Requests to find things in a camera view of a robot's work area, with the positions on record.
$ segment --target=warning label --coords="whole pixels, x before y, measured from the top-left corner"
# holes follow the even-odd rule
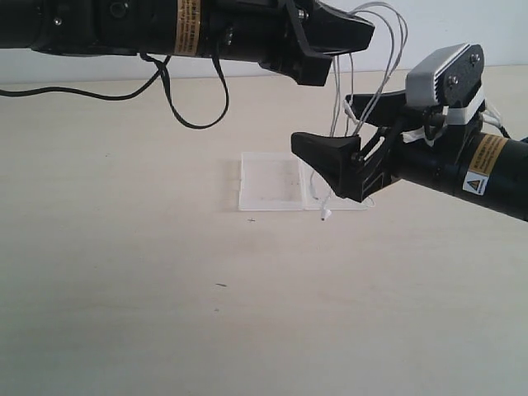
[[[488,185],[489,175],[504,149],[507,139],[492,134],[484,135],[475,151],[468,173],[465,175],[462,189],[478,196],[483,196]]]
[[[201,0],[178,0],[174,54],[196,55],[200,38]]]
[[[507,141],[500,136],[486,134],[475,151],[469,170],[485,176],[491,175],[495,162]]]
[[[477,196],[483,196],[488,185],[488,176],[480,175],[478,173],[468,172],[465,175],[464,185],[462,189],[467,192],[476,194]]]

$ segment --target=screw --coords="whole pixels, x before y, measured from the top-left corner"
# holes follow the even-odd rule
[[[454,87],[455,85],[459,85],[459,78],[456,76],[449,76],[447,78],[447,85],[449,87]]]
[[[299,19],[301,21],[306,21],[308,19],[308,13],[305,10],[299,9],[298,12],[299,12]]]
[[[472,54],[469,57],[469,62],[471,62],[471,64],[474,66],[475,64],[480,62],[480,55],[479,54]]]

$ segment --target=white cable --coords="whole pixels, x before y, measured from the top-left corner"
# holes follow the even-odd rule
[[[486,124],[493,125],[493,126],[497,127],[498,129],[502,128],[501,121],[498,120],[497,118],[495,118],[494,116],[489,115],[487,113],[482,113],[482,121],[485,122]]]
[[[394,30],[393,30],[392,26],[389,24],[389,21],[386,18],[381,16],[378,12],[372,12],[372,11],[367,10],[366,8],[368,8],[368,7],[385,7],[385,8],[388,8],[389,10],[393,11],[396,14],[397,18],[398,18],[399,33],[400,33],[400,49],[399,49],[398,55],[396,57],[396,60],[394,60],[394,64],[392,64],[393,63],[393,56],[394,56],[394,49],[395,49]],[[385,74],[384,74],[384,78],[382,80],[382,83],[380,84],[378,90],[376,91],[374,96],[371,98],[371,100],[367,104],[367,107],[365,108],[363,114],[361,115],[360,123],[356,127],[356,130],[354,131],[354,134],[358,134],[360,132],[361,128],[363,127],[365,122],[368,120],[370,114],[375,109],[376,105],[378,104],[378,102],[379,102],[379,100],[381,98],[381,94],[382,94],[382,92],[384,90],[385,85],[387,84],[387,82],[392,77],[392,74],[394,73],[396,68],[399,66],[399,63],[400,63],[401,58],[403,56],[403,50],[404,50],[405,45],[407,44],[407,40],[408,40],[408,24],[407,24],[407,22],[401,16],[401,14],[399,12],[397,12],[389,4],[384,3],[384,2],[367,3],[367,4],[364,4],[362,6],[357,7],[352,12],[349,12],[349,15],[355,15],[355,14],[360,13],[360,12],[369,13],[369,14],[377,16],[388,27],[389,33],[390,33],[390,36],[391,36],[391,55],[389,57],[389,62],[387,64],[387,68],[385,69]]]
[[[321,5],[321,7],[326,8],[330,12],[335,12],[335,9],[333,7],[328,6],[324,2],[318,1],[318,3]],[[389,20],[386,17],[384,17],[383,15],[381,15],[378,12],[370,10],[370,8],[374,8],[374,7],[381,7],[381,8],[387,9],[387,10],[393,12],[394,15],[397,17],[397,19],[398,19],[398,28],[399,28],[399,39],[400,39],[399,40],[399,49],[398,49],[398,51],[396,50],[396,46],[397,46],[396,45],[396,35],[394,33],[394,29],[393,29],[392,25],[390,24]],[[391,50],[390,50],[390,54],[389,54],[389,61],[387,63],[387,67],[385,68],[384,77],[382,79],[381,84],[379,85],[379,88],[376,90],[375,94],[372,96],[372,98],[370,99],[369,103],[367,103],[367,106],[363,110],[363,113],[361,114],[361,117],[358,120],[355,117],[355,115],[354,115],[354,113],[352,111],[351,102],[347,103],[346,101],[342,101],[342,96],[341,96],[341,68],[340,68],[340,63],[339,63],[339,56],[336,56],[334,58],[334,61],[332,62],[332,66],[333,66],[333,70],[334,70],[334,81],[336,83],[336,96],[335,96],[335,100],[334,100],[334,111],[332,113],[332,123],[331,123],[331,127],[330,127],[330,136],[332,136],[332,137],[335,136],[335,134],[336,134],[337,124],[338,124],[338,121],[339,121],[339,110],[338,110],[338,107],[339,107],[340,103],[343,103],[344,108],[345,108],[345,113],[347,115],[345,136],[347,136],[348,132],[349,132],[350,120],[352,120],[352,122],[356,126],[356,128],[354,129],[353,135],[360,133],[361,128],[364,126],[366,121],[369,119],[372,111],[374,111],[375,107],[378,105],[378,102],[380,101],[380,98],[381,98],[381,95],[383,93],[383,90],[384,90],[385,86],[387,85],[387,83],[391,79],[394,71],[398,68],[398,66],[399,66],[399,64],[401,62],[401,59],[403,57],[403,51],[404,51],[405,46],[406,46],[406,44],[408,42],[408,24],[407,24],[407,21],[390,4],[388,4],[386,2],[368,2],[368,3],[360,5],[359,7],[354,8],[352,11],[348,12],[347,15],[349,15],[350,17],[353,17],[353,16],[355,16],[357,14],[360,14],[360,13],[366,13],[366,14],[374,15],[374,16],[378,17],[379,19],[381,19],[381,21],[387,26],[387,28],[389,30],[389,34],[390,34],[390,39],[391,39]],[[350,61],[351,61],[351,99],[352,99],[353,95],[354,95],[354,59],[353,59],[351,54],[349,54],[349,56],[350,56]],[[498,122],[500,122],[501,121],[500,114],[498,113],[498,111],[495,114],[494,111],[496,111],[496,109],[494,109],[494,108],[492,110],[490,110],[489,118],[487,118],[487,120],[490,120],[490,122],[493,121],[493,120],[495,120],[495,121],[498,120]],[[319,198],[317,197],[316,191],[315,191],[315,187],[314,187],[314,175],[315,175],[315,171],[313,171],[312,174],[311,174],[309,189],[310,189],[310,193],[312,194],[312,197],[315,200],[319,200]],[[332,189],[329,190],[326,198],[323,200],[323,202],[321,204],[321,219],[323,219],[323,220],[327,219],[332,214],[332,211],[330,211],[330,210],[328,210],[326,208],[328,200],[330,199],[331,196],[332,196]],[[365,206],[365,208],[373,208],[373,207],[375,207],[375,202],[374,202],[374,200],[372,200],[372,198],[368,197],[367,200],[365,200],[363,202],[363,205]]]
[[[498,112],[497,108],[488,99],[486,99],[486,112],[489,113],[491,116],[495,117],[498,122],[501,123],[501,126],[503,125],[501,113]]]

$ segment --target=table surface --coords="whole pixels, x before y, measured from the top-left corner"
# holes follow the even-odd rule
[[[528,67],[484,84],[527,135]],[[526,224],[404,181],[328,222],[237,212],[240,153],[326,134],[332,84],[229,86],[205,131],[159,85],[0,101],[0,394],[528,394]],[[221,111],[214,79],[173,91]]]

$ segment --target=black cable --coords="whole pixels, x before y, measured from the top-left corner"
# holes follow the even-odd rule
[[[160,64],[163,65],[165,69],[167,69],[167,65],[169,61],[171,60],[170,56],[167,56],[163,62],[158,61]],[[94,92],[88,92],[83,91],[81,89],[76,88],[67,88],[67,87],[43,87],[43,88],[36,88],[36,89],[30,89],[27,91],[5,91],[3,89],[0,89],[0,97],[33,97],[34,95],[42,95],[44,93],[51,93],[51,92],[63,92],[63,93],[71,93],[73,95],[80,95],[83,97],[92,97],[94,99],[100,99],[102,101],[128,101],[129,99],[134,99],[135,97],[139,96],[143,92],[149,88],[154,81],[160,76],[161,72],[158,68],[158,71],[140,88],[138,88],[136,91],[128,94],[128,95],[119,95],[119,96],[109,96],[109,95],[101,95],[99,93]]]
[[[171,107],[172,113],[174,114],[176,119],[182,125],[184,125],[187,128],[191,128],[193,130],[206,130],[207,128],[210,128],[211,126],[214,126],[214,125],[218,124],[225,117],[225,115],[227,114],[228,109],[229,109],[229,89],[228,89],[227,83],[225,82],[224,72],[222,71],[222,67],[220,65],[220,59],[219,59],[219,56],[218,56],[218,48],[217,48],[216,53],[213,55],[212,59],[213,59],[214,69],[216,70],[216,73],[218,74],[220,82],[222,83],[222,86],[224,87],[225,106],[224,106],[224,110],[222,111],[220,116],[215,121],[213,121],[213,122],[211,122],[210,124],[207,124],[207,125],[192,124],[191,122],[189,122],[185,118],[183,118],[183,116],[178,112],[178,110],[176,109],[176,107],[172,103],[171,77],[170,77],[169,72],[167,70],[167,66],[165,64],[163,64],[162,62],[160,62],[159,60],[148,56],[147,54],[141,54],[140,56],[141,56],[141,59],[143,59],[143,60],[145,60],[147,62],[154,63],[156,65],[156,67],[158,68],[159,75],[160,75],[160,77],[162,79],[163,89],[165,91],[165,96],[167,97],[168,104]]]

